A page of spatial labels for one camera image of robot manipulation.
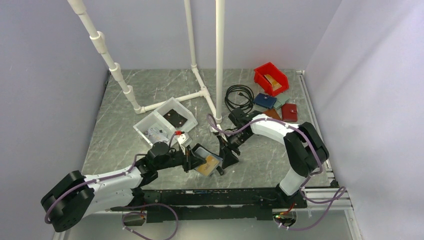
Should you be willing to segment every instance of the gray marble surface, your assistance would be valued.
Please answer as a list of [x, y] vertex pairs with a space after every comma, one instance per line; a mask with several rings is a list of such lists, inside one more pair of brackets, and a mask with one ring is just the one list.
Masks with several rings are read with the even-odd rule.
[[[306, 96], [302, 85], [293, 69], [282, 70], [289, 79], [290, 103], [297, 104], [298, 124], [311, 122]], [[215, 69], [200, 69], [200, 75], [208, 87], [212, 100], [216, 100]], [[133, 86], [136, 99], [141, 106], [166, 101], [170, 97], [179, 97], [198, 91], [199, 84], [190, 69], [145, 69], [122, 71], [125, 82]], [[252, 88], [253, 93], [263, 93], [263, 89], [254, 82], [253, 69], [225, 69], [223, 72], [223, 90], [234, 84], [243, 84]], [[241, 102], [243, 97], [235, 93], [230, 96]], [[193, 139], [191, 146], [202, 144], [211, 152], [219, 152], [219, 143], [209, 133], [206, 114], [210, 109], [203, 97], [182, 102], [198, 121], [196, 128], [189, 132]], [[265, 111], [260, 106], [255, 110]], [[130, 165], [137, 153], [146, 153], [150, 146], [133, 129], [133, 125], [150, 112], [135, 114], [118, 83], [110, 77], [103, 101], [97, 116], [93, 136], [82, 168], [82, 173], [102, 174], [122, 169]], [[223, 129], [231, 128], [227, 118], [228, 109], [222, 105]], [[289, 169], [286, 148], [280, 143], [264, 136], [254, 135], [240, 147], [240, 162], [225, 169], [225, 174], [218, 172], [205, 177], [192, 170], [185, 173], [181, 167], [159, 171], [159, 178], [143, 189], [212, 189], [212, 188], [249, 188], [274, 187]], [[329, 186], [325, 173], [314, 176], [309, 187]]]

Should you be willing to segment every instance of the clear plastic container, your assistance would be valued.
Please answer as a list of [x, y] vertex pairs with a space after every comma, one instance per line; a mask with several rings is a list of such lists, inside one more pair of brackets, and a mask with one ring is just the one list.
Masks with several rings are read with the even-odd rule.
[[[175, 127], [171, 125], [163, 116], [161, 116], [158, 112], [153, 111], [149, 115], [147, 115], [145, 118], [143, 118], [141, 121], [139, 121], [136, 125], [133, 126], [133, 128], [137, 131], [138, 134], [141, 135], [141, 137], [146, 140], [146, 142], [153, 146], [155, 142], [165, 142], [169, 144], [172, 134], [176, 131]], [[162, 133], [157, 133], [157, 139], [154, 140], [155, 136], [149, 134], [152, 129], [160, 130]], [[174, 137], [172, 140], [171, 146], [176, 144], [177, 138]]]
[[[172, 109], [187, 119], [187, 121], [181, 127], [174, 127], [163, 117], [163, 115]], [[155, 141], [161, 141], [169, 144], [169, 140], [175, 131], [183, 131], [188, 133], [197, 124], [198, 121], [196, 120], [193, 113], [191, 113], [186, 107], [175, 100], [175, 98], [171, 97], [168, 99], [168, 101], [160, 105], [153, 112], [135, 124], [133, 128], [138, 132], [138, 134], [141, 135], [144, 140], [146, 140], [150, 146], [153, 146]], [[177, 142], [177, 137], [174, 137], [171, 146]]]

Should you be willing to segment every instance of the red plastic bin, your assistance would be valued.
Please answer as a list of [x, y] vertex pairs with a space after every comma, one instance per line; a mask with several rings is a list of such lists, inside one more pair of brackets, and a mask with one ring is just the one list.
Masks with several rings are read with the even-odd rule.
[[[266, 74], [271, 75], [271, 77], [273, 77], [281, 85], [281, 87], [273, 91], [273, 86], [265, 78]], [[266, 94], [273, 97], [289, 89], [289, 80], [287, 76], [278, 70], [278, 68], [271, 62], [265, 63], [264, 65], [255, 68], [253, 79], [255, 83], [259, 84], [263, 90], [265, 90]]]

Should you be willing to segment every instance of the gray wall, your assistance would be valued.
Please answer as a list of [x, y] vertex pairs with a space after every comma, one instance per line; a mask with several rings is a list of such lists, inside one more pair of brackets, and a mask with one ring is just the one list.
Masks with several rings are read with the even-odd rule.
[[0, 239], [49, 240], [40, 200], [82, 167], [107, 68], [65, 0], [2, 0], [0, 23]]
[[365, 239], [423, 239], [424, 2], [343, 1], [306, 68]]
[[[305, 69], [341, 0], [227, 0], [226, 69]], [[183, 0], [85, 1], [123, 69], [190, 68]], [[215, 1], [191, 0], [197, 64], [215, 68]]]

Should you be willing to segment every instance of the vertical white pole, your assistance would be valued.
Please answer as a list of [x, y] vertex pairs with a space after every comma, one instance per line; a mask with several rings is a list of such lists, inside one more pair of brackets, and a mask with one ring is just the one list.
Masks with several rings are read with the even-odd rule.
[[215, 105], [211, 99], [211, 95], [208, 91], [208, 88], [203, 83], [202, 77], [199, 74], [199, 70], [196, 63], [195, 37], [193, 34], [192, 8], [190, 5], [190, 0], [184, 0], [184, 7], [185, 7], [185, 19], [187, 21], [188, 43], [190, 44], [191, 70], [193, 71], [193, 74], [196, 76], [196, 80], [200, 85], [201, 95], [206, 99], [207, 104], [209, 105], [210, 111], [215, 117], [217, 110], [215, 109]]
[[118, 82], [119, 86], [122, 88], [123, 94], [128, 99], [128, 101], [132, 104], [134, 111], [137, 114], [142, 113], [142, 107], [137, 103], [136, 97], [134, 96], [133, 87], [127, 85], [124, 81], [124, 77], [121, 73], [121, 66], [119, 63], [116, 63], [112, 60], [111, 55], [108, 52], [108, 48], [105, 44], [105, 36], [102, 32], [97, 31], [93, 25], [92, 20], [87, 14], [86, 6], [84, 5], [82, 0], [67, 0], [69, 5], [72, 7], [73, 11], [79, 16], [82, 24], [85, 29], [87, 29], [88, 34], [90, 35], [90, 39], [93, 42], [95, 49], [101, 56], [103, 60], [106, 62], [109, 67], [110, 73], [113, 78]]
[[224, 60], [224, 15], [225, 0], [216, 0], [216, 116], [220, 123], [223, 104], [223, 60]]
[[192, 8], [190, 6], [190, 0], [184, 0], [185, 7], [185, 19], [187, 20], [187, 29], [188, 29], [188, 42], [190, 44], [190, 54], [191, 54], [191, 67], [197, 67], [196, 64], [196, 52], [195, 52], [195, 37], [193, 34], [193, 23], [192, 23]]

